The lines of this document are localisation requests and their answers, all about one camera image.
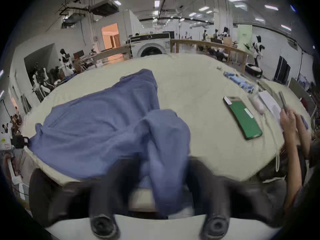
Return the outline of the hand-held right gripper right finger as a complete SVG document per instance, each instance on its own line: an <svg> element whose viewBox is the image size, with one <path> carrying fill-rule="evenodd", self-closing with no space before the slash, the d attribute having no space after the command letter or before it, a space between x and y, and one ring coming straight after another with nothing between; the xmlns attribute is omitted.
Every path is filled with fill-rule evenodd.
<svg viewBox="0 0 320 240"><path fill-rule="evenodd" d="M271 228L282 224L261 185L215 175L196 157L188 159L187 187L192 194L194 215L205 215L199 232L201 240L225 237L231 218L260 221Z"/></svg>

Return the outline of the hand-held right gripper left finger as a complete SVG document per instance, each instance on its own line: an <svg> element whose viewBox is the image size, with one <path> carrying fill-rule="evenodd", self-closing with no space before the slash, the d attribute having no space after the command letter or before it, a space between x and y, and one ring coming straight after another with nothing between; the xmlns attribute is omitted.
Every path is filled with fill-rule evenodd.
<svg viewBox="0 0 320 240"><path fill-rule="evenodd" d="M124 157L98 178L64 186L37 168L29 185L31 214L45 228L60 221L88 218L96 237L120 237L115 214L128 214L130 194L139 183L139 168L138 156Z"/></svg>

